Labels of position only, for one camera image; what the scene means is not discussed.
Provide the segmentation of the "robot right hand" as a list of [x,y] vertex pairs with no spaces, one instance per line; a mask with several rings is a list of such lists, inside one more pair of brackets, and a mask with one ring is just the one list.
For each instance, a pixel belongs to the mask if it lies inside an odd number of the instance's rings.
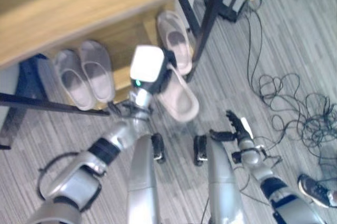
[[253,138],[249,132],[244,128],[243,123],[238,118],[238,116],[231,110],[226,111],[226,117],[231,123],[231,126],[234,127],[235,132],[230,131],[215,131],[213,129],[209,130],[210,137],[218,142],[228,142],[228,141],[241,141],[245,138],[252,140]]

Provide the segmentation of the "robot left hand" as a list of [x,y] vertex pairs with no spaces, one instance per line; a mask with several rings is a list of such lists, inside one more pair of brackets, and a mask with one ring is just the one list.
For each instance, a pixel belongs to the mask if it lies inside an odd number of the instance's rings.
[[173,51],[154,45],[136,46],[130,69],[131,85],[152,95],[163,92],[171,77],[169,64],[177,65]]

